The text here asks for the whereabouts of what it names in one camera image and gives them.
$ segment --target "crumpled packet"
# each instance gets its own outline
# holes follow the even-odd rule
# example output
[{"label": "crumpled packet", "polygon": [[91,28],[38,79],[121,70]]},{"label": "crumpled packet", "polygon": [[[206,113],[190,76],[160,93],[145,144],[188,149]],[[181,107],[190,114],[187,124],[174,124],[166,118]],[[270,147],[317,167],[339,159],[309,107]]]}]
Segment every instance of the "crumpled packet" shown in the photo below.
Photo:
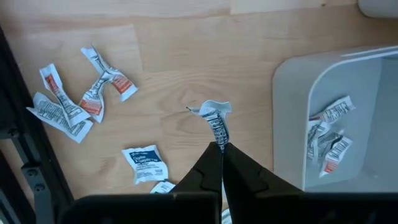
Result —
[{"label": "crumpled packet", "polygon": [[324,111],[312,116],[308,122],[307,157],[316,164],[319,158],[318,138],[326,134],[331,125],[348,112],[356,109],[351,98],[345,96],[329,105]]},{"label": "crumpled packet", "polygon": [[120,101],[122,102],[133,95],[138,88],[119,70],[110,67],[94,47],[87,49],[82,48],[81,52],[93,64],[95,70],[99,73],[99,78],[83,95],[83,98],[80,101],[80,106],[100,123],[104,116],[103,90],[107,82],[112,83],[116,88],[120,94]]},{"label": "crumpled packet", "polygon": [[33,97],[34,108],[27,107],[32,114],[47,124],[64,132],[68,137],[80,143],[93,123],[89,120],[80,121],[78,124],[69,127],[67,119],[60,105],[53,103],[42,93],[36,93]]},{"label": "crumpled packet", "polygon": [[225,145],[229,141],[229,132],[226,126],[225,118],[232,112],[231,103],[217,102],[214,100],[205,101],[200,108],[188,108],[193,114],[204,118],[212,128],[216,143],[221,151],[224,151]]},{"label": "crumpled packet", "polygon": [[61,78],[54,64],[51,63],[50,65],[40,69],[40,75],[43,79],[45,88],[51,91],[60,103],[69,127],[72,127],[90,117],[83,108],[77,106],[71,99],[69,99],[68,95],[62,88]]},{"label": "crumpled packet", "polygon": [[150,191],[151,194],[167,194],[173,188],[175,184],[170,183],[169,181],[161,181],[155,185],[155,187]]},{"label": "crumpled packet", "polygon": [[347,149],[352,145],[352,143],[352,140],[347,137],[342,137],[338,142],[334,143],[332,149],[327,152],[325,159],[322,162],[322,169],[319,177],[330,174],[337,169],[339,163],[343,160]]}]

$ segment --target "sealed packet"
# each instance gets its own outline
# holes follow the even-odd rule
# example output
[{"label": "sealed packet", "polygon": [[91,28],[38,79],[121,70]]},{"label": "sealed packet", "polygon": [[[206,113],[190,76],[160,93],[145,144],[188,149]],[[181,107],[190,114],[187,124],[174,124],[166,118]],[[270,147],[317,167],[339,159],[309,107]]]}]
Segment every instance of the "sealed packet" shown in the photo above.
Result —
[{"label": "sealed packet", "polygon": [[167,194],[173,188],[175,184],[170,183],[169,181],[161,181],[155,185],[155,187],[150,191],[151,194]]},{"label": "sealed packet", "polygon": [[125,149],[122,150],[122,153],[134,169],[134,184],[169,178],[167,166],[160,158],[155,145]]}]

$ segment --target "black frame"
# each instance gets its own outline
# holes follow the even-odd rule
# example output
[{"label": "black frame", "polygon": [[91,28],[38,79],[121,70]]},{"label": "black frame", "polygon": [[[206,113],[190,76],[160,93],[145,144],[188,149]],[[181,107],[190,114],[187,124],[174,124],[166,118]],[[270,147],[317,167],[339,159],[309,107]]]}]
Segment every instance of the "black frame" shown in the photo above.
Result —
[{"label": "black frame", "polygon": [[[32,98],[1,28],[0,72],[0,103],[2,106],[0,110],[0,138],[12,139],[21,157],[24,164],[21,171],[34,193],[36,214],[35,218],[32,218],[30,212],[27,212],[22,214],[23,217],[19,220],[8,216],[7,222],[58,223],[60,215],[74,201],[73,195],[42,123],[26,110],[27,106],[32,106]],[[1,179],[7,180],[5,178],[6,176],[1,173]],[[13,181],[1,182],[1,190],[16,187],[16,183]],[[5,198],[13,197],[9,192],[3,192],[5,192],[5,197],[2,197],[0,202],[5,204],[7,203]],[[25,196],[24,198],[13,198],[16,202],[13,203],[14,206],[8,207],[6,212],[3,209],[2,214],[18,213],[17,211],[20,209],[18,206],[24,204],[23,207],[26,207],[27,200]]]}]

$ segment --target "packet wrapper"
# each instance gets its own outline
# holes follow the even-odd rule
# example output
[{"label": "packet wrapper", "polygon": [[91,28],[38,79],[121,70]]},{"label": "packet wrapper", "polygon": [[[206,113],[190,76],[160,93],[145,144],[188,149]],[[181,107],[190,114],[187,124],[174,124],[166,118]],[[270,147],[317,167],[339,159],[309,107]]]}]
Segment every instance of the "packet wrapper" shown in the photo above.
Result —
[{"label": "packet wrapper", "polygon": [[319,157],[318,138],[330,130],[330,125],[323,121],[310,121],[308,123],[307,156],[313,162]]},{"label": "packet wrapper", "polygon": [[104,73],[109,74],[109,81],[116,88],[120,94],[120,101],[125,101],[131,95],[133,95],[138,88],[130,81],[125,75],[123,75],[119,70],[110,67],[101,57],[101,55],[94,49],[82,48],[81,52],[90,60],[90,62],[95,67],[95,70],[102,76]]},{"label": "packet wrapper", "polygon": [[69,99],[68,95],[62,88],[61,78],[54,64],[51,63],[50,65],[40,69],[40,75],[43,79],[45,88],[51,91],[60,103],[69,127],[72,127],[90,117],[83,108],[77,106],[71,99]]},{"label": "packet wrapper", "polygon": [[345,96],[339,100],[336,100],[330,106],[328,106],[324,111],[318,113],[317,115],[310,118],[310,121],[320,120],[328,124],[333,124],[338,121],[343,115],[354,110],[354,106],[351,98]]},{"label": "packet wrapper", "polygon": [[170,183],[169,181],[161,181],[155,185],[155,187],[150,191],[151,194],[167,194],[173,188],[175,184]]},{"label": "packet wrapper", "polygon": [[326,134],[333,123],[337,122],[346,113],[354,109],[355,106],[351,101],[351,98],[349,96],[345,96],[336,100],[321,113],[310,118],[310,121],[308,122],[307,157],[311,159],[314,164],[317,163],[317,158],[319,158],[320,155],[317,143],[318,138]]},{"label": "packet wrapper", "polygon": [[47,124],[64,132],[68,137],[80,143],[87,135],[93,123],[89,120],[80,121],[80,123],[69,127],[67,119],[60,105],[53,103],[45,95],[36,93],[33,97],[34,108],[26,108],[37,118]]},{"label": "packet wrapper", "polygon": [[330,151],[327,152],[325,159],[322,163],[322,169],[319,177],[323,177],[332,173],[337,169],[338,164],[343,160],[347,149],[352,145],[352,140],[342,137],[340,141],[336,142]]},{"label": "packet wrapper", "polygon": [[134,184],[169,178],[167,166],[160,158],[155,145],[125,149],[122,153],[134,169]]},{"label": "packet wrapper", "polygon": [[217,102],[213,100],[205,101],[200,108],[188,108],[193,114],[204,118],[212,128],[216,143],[221,151],[224,151],[225,145],[229,141],[229,132],[226,126],[225,118],[232,112],[229,102]]},{"label": "packet wrapper", "polygon": [[93,86],[83,95],[80,106],[84,108],[92,117],[101,122],[104,117],[104,96],[103,90],[107,82],[112,83],[120,94],[120,101],[125,101],[133,95],[137,87],[119,70],[110,67],[93,48],[82,48],[81,52],[93,64],[95,70],[99,73],[99,78]]}]

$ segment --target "white bin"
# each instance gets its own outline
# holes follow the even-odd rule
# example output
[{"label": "white bin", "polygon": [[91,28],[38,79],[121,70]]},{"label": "white bin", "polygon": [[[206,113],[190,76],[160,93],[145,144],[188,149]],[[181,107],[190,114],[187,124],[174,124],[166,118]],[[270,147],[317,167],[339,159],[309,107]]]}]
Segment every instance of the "white bin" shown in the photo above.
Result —
[{"label": "white bin", "polygon": [[[353,140],[319,178],[307,161],[308,119],[349,95],[356,109],[336,125]],[[398,191],[398,47],[296,57],[273,78],[274,172],[307,192]]]}]

